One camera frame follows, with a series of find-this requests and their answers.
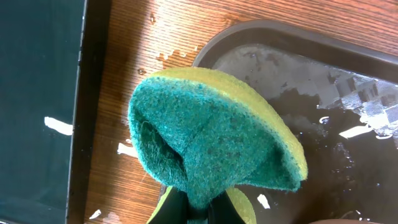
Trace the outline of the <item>green and yellow sponge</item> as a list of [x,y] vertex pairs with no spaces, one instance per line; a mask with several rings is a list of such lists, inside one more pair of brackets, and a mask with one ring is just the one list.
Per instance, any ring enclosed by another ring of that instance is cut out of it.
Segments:
[[255,213],[240,185],[296,191],[308,176],[301,143],[245,82],[197,67],[169,68],[136,86],[131,142],[144,170],[188,198],[187,223],[208,223],[211,201],[228,194],[245,223]]

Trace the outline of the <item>white plate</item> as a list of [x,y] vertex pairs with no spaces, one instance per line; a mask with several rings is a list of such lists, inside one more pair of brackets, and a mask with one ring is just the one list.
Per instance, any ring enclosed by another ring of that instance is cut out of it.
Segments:
[[319,220],[316,222],[311,222],[309,224],[380,224],[380,223],[369,222],[366,220],[329,219],[329,220]]

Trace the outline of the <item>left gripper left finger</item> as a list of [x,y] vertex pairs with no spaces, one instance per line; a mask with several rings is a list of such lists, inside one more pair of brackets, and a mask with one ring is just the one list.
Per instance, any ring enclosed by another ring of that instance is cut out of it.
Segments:
[[148,224],[186,224],[188,198],[185,192],[167,187],[148,220]]

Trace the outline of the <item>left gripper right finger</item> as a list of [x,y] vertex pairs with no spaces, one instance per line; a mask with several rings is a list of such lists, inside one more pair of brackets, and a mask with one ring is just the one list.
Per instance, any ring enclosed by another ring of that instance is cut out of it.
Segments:
[[245,224],[226,191],[215,197],[209,204],[208,224]]

